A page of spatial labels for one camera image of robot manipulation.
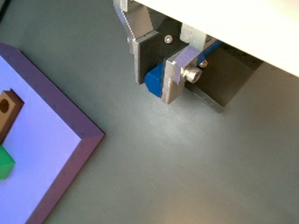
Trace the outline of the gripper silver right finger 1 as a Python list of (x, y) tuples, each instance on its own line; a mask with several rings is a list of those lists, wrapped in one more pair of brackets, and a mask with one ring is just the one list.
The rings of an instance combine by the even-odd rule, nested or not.
[(184, 82), (194, 83), (201, 75), (196, 67), (205, 44), (206, 34), (186, 24), (181, 25), (180, 41), (186, 46), (164, 62), (161, 100), (169, 104), (182, 92)]

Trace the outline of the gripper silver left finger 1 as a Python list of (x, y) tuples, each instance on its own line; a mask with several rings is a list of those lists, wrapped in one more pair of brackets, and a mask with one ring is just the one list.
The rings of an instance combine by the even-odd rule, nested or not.
[(134, 82), (142, 84), (145, 74), (186, 46), (181, 23), (134, 0), (113, 0), (113, 6), (133, 55)]

